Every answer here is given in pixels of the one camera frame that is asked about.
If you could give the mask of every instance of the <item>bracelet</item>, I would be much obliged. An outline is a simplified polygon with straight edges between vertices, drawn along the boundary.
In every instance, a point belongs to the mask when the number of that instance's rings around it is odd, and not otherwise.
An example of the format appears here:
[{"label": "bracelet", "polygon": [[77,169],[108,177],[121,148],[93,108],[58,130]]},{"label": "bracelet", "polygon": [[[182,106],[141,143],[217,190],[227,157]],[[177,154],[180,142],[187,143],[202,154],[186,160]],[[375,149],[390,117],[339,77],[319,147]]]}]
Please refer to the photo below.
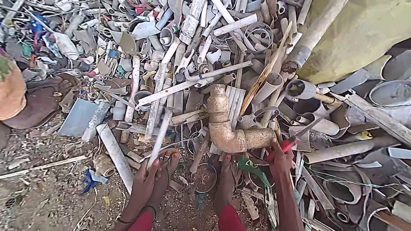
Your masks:
[{"label": "bracelet", "polygon": [[154,219],[155,219],[155,218],[157,217],[157,212],[155,211],[154,207],[153,207],[153,206],[144,206],[144,207],[141,209],[140,214],[139,214],[136,218],[134,218],[132,221],[130,221],[130,222],[125,222],[125,221],[120,220],[120,218],[117,218],[117,220],[118,220],[119,222],[121,222],[121,223],[124,223],[124,224],[134,223],[134,222],[137,220],[137,218],[141,215],[141,212],[143,212],[146,208],[152,208],[152,209],[153,209],[153,211],[154,211]]}]

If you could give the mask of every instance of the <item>hand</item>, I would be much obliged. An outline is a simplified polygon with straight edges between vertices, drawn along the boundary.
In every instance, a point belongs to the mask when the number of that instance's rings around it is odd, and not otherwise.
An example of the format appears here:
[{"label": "hand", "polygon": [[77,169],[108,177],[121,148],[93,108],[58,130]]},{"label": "hand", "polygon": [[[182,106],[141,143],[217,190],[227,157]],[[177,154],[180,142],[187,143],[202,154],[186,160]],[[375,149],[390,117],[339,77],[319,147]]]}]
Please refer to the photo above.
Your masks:
[{"label": "hand", "polygon": [[278,142],[273,142],[272,147],[266,149],[269,153],[267,162],[270,164],[271,171],[275,173],[288,172],[293,166],[293,151],[289,150],[284,154]]},{"label": "hand", "polygon": [[148,159],[145,159],[140,166],[140,169],[134,175],[132,192],[130,195],[129,204],[143,207],[151,196],[153,191],[154,181],[157,178],[156,173],[160,172],[160,161],[156,159],[147,171]]}]

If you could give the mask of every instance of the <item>yellow tarp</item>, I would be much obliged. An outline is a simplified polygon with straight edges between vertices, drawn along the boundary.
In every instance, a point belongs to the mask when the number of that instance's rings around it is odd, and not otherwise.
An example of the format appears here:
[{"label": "yellow tarp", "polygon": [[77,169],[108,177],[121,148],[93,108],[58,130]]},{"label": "yellow tarp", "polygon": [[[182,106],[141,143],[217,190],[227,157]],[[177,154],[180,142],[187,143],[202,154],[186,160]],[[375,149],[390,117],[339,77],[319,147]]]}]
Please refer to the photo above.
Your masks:
[{"label": "yellow tarp", "polygon": [[[328,0],[313,0],[304,33]],[[297,73],[314,84],[344,79],[411,37],[411,0],[350,0]]]}]

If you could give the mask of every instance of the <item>red pliers handle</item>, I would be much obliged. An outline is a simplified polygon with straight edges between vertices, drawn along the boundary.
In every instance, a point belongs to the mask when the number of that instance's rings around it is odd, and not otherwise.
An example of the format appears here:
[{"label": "red pliers handle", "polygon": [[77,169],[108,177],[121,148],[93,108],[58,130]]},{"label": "red pliers handle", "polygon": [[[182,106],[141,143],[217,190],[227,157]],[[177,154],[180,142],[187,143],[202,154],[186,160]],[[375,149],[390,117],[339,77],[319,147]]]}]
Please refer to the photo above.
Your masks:
[{"label": "red pliers handle", "polygon": [[294,145],[298,144],[299,142],[300,142],[300,139],[299,139],[298,137],[292,136],[292,137],[290,137],[288,140],[284,141],[284,142],[280,145],[281,150],[283,151],[283,153],[286,153],[286,152],[288,152],[289,150],[291,150],[291,148],[292,148]]}]

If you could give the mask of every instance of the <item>large gray pipe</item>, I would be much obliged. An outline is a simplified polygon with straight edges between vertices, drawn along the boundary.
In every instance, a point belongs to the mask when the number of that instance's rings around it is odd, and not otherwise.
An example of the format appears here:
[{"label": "large gray pipe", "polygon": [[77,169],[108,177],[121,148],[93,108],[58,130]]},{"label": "large gray pipe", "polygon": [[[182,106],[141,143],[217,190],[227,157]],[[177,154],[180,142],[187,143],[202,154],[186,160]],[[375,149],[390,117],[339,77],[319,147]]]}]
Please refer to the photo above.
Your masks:
[{"label": "large gray pipe", "polygon": [[210,137],[221,151],[227,153],[245,152],[248,149],[272,145],[275,134],[271,128],[250,130],[233,130],[231,128],[229,98],[225,94],[223,84],[212,85],[210,94],[207,100]]},{"label": "large gray pipe", "polygon": [[301,69],[305,61],[311,55],[312,49],[318,44],[332,22],[344,8],[348,0],[330,1],[321,15],[311,23],[306,33],[302,35],[293,51],[284,61],[281,70],[287,73],[294,73]]},{"label": "large gray pipe", "polygon": [[369,140],[338,145],[331,148],[324,148],[314,152],[305,153],[303,159],[307,164],[314,164],[398,144],[401,144],[401,142],[392,136],[376,137]]}]

